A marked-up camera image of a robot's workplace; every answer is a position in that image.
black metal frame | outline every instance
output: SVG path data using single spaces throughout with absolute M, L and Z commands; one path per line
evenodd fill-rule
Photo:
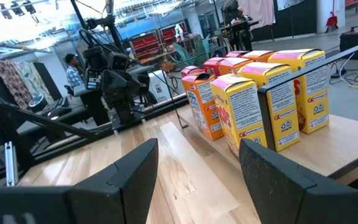
M 260 103 L 261 116 L 262 116 L 262 120 L 263 120 L 263 126 L 265 128 L 267 146 L 269 149 L 275 148 L 275 142 L 274 142 L 274 136 L 273 136 L 273 128 L 271 125 L 270 111 L 269 111 L 269 107 L 268 107 L 268 94 L 267 93 L 275 87 L 278 87 L 278 86 L 288 83 L 288 82 L 292 82 L 295 78 L 299 78 L 302 75 L 305 75 L 309 72 L 315 71 L 323 66 L 326 66 L 332 62 L 335 62 L 342 58 L 345 58 L 346 56 L 353 54 L 356 51 L 358 51 L 358 45 L 351 49 L 348 49 L 344 52 L 341 52 L 337 55 L 326 58 L 320 62 L 316 62 L 315 64 L 290 75 L 289 77 L 285 78 L 284 80 L 282 80 L 280 82 L 270 83 L 270 84 L 264 85 L 258 89 L 258 98 L 259 98 L 259 103 Z M 356 159 L 355 161 L 351 162 L 350 164 L 342 167 L 341 169 L 337 170 L 333 174 L 329 175 L 329 177 L 332 179 L 339 179 L 340 177 L 348 174 L 350 171 L 354 170 L 357 167 L 358 167 L 358 159 Z M 353 185 L 354 187 L 358 187 L 358 179 L 355 180 L 350 185 Z

